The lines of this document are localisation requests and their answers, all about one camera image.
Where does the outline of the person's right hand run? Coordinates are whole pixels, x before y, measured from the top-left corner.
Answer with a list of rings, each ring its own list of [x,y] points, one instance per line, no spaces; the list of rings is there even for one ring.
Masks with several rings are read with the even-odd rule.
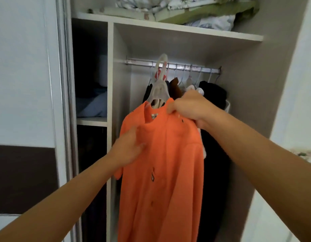
[[[188,114],[178,114],[193,120],[198,128],[207,130],[210,126],[211,120],[213,119],[213,115],[217,113],[220,108],[215,106],[196,90],[190,90],[182,97],[188,99]]]

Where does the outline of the person's left hand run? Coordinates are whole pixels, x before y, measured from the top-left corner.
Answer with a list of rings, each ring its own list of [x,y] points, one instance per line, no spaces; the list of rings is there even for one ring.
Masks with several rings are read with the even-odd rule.
[[[135,160],[130,155],[130,129],[115,141],[107,156],[116,167],[124,167]]]

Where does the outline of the orange shirt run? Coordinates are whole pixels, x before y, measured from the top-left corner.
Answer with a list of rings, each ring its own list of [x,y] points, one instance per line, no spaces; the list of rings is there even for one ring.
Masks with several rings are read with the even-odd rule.
[[[201,215],[204,157],[196,124],[166,106],[145,101],[122,122],[120,135],[137,126],[146,146],[119,169],[122,179],[118,242],[196,242]]]

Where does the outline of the person's right forearm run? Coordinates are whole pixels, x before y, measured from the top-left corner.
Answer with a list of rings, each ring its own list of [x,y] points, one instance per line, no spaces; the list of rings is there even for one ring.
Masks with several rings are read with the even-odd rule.
[[[300,240],[311,242],[311,163],[219,110],[197,119]]]

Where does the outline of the person's left forearm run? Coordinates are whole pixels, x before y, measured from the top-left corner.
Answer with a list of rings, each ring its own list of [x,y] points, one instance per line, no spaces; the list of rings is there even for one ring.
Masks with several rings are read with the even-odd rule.
[[[62,242],[118,168],[107,154],[0,230],[0,242]]]

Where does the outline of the brown hanging garment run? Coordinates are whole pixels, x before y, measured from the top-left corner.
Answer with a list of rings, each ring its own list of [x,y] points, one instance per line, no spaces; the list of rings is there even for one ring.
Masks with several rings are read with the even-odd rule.
[[[183,96],[182,90],[178,86],[179,80],[175,77],[169,82],[169,95],[173,100],[181,98]]]

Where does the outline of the white plastic clothes hanger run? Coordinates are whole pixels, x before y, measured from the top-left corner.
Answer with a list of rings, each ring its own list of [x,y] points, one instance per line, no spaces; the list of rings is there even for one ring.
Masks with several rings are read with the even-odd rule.
[[[160,74],[158,74],[160,63],[163,63],[163,66],[162,66],[162,70]],[[168,56],[165,53],[163,53],[159,57],[154,68],[154,74],[157,76],[157,80],[153,84],[150,95],[147,99],[148,106],[151,105],[154,100],[162,100],[166,102],[170,98],[166,81],[163,79],[165,73],[167,72],[167,69],[166,69],[167,64],[168,64]]]

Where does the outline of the dark hanging garment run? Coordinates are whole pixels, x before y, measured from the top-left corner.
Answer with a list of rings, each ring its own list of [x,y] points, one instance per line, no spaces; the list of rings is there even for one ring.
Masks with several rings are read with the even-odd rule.
[[[144,103],[145,101],[148,100],[149,96],[150,96],[150,93],[151,93],[151,90],[153,88],[153,84],[149,84],[146,88],[146,91],[145,91],[145,94],[144,94],[144,97],[143,97],[143,101],[142,103]]]

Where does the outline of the white wardrobe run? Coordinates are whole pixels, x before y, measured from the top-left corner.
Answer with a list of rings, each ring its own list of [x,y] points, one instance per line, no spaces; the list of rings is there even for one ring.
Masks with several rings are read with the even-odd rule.
[[[69,116],[71,151],[69,172],[79,174],[77,120],[75,110],[75,69],[73,63],[73,28],[81,28],[97,38],[107,58],[108,114],[100,124],[107,130],[110,149],[119,136],[125,116],[142,102],[150,69],[126,65],[126,59],[154,61],[166,53],[169,63],[198,65],[218,69],[221,74],[201,73],[227,90],[229,113],[286,149],[289,119],[295,105],[303,73],[299,62],[298,38],[311,9],[311,0],[258,0],[260,9],[253,18],[236,25],[236,32],[222,32],[182,25],[155,23],[115,16],[89,14],[89,8],[103,8],[115,0],[70,0],[69,32]],[[177,76],[186,79],[189,73]],[[174,70],[169,72],[173,79]]]

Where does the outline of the metal closet rod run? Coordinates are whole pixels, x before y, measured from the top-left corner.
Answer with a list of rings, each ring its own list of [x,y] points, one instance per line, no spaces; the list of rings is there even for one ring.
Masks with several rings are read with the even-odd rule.
[[[132,65],[132,66],[149,67],[149,68],[153,68],[153,69],[157,70],[157,62],[154,62],[154,61],[126,59],[125,64],[126,65]],[[180,71],[197,72],[197,73],[211,73],[211,74],[221,74],[222,73],[221,67],[218,69],[212,69],[212,68],[202,67],[202,66],[198,66],[198,65],[185,65],[185,64],[169,63],[166,66],[166,68],[171,69],[171,70],[180,70]]]

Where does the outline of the blue folded clothes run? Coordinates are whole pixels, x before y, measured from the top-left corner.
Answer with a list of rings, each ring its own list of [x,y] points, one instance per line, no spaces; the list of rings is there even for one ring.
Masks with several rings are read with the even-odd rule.
[[[76,97],[76,117],[107,117],[108,88],[97,85],[89,97]]]

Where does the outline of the black hanging garment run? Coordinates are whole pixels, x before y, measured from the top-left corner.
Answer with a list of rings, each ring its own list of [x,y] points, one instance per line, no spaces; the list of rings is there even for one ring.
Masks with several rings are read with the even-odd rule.
[[[225,211],[231,160],[208,132],[201,130],[201,137],[206,157],[197,242],[214,242]]]

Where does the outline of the green patterned folded bedding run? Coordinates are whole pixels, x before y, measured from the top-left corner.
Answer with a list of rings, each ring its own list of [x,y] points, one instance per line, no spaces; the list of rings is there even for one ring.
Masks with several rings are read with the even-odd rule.
[[[257,0],[116,0],[116,7],[87,13],[231,31],[259,11]]]

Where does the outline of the sliding wardrobe door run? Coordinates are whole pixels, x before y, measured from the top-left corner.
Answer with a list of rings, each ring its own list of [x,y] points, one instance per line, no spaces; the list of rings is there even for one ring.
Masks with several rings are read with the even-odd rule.
[[[0,0],[0,231],[69,180],[70,0]]]

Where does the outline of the floral patterned bedding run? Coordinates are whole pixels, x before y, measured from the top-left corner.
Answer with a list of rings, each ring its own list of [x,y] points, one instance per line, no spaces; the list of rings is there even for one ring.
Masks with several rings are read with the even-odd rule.
[[[307,162],[311,163],[311,150],[292,148],[292,149],[289,149],[289,151],[301,157],[302,159],[306,160]]]

